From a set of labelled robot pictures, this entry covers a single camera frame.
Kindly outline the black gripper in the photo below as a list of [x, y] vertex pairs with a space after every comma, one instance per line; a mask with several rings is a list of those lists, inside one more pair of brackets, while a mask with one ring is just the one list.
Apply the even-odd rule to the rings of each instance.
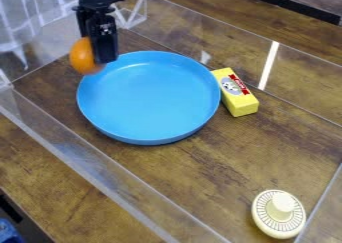
[[95, 62], [107, 64], [117, 59], [117, 30], [115, 18], [108, 16], [112, 3], [123, 0], [79, 0], [73, 8], [83, 37], [91, 38]]

